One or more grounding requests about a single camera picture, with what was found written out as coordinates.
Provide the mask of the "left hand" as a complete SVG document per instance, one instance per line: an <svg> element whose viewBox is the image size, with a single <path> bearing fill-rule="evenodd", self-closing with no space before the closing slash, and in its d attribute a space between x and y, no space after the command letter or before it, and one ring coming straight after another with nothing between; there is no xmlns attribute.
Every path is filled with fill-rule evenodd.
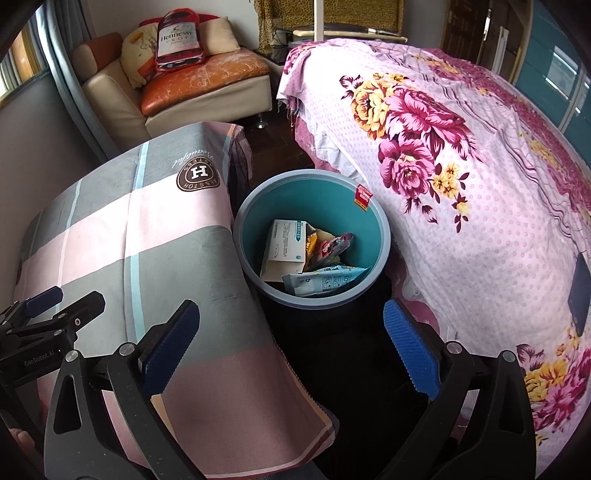
<svg viewBox="0 0 591 480"><path fill-rule="evenodd" d="M43 472L43 460L36 450L35 443L29 433L19 428L10 428L9 431L31 464L38 471Z"/></svg>

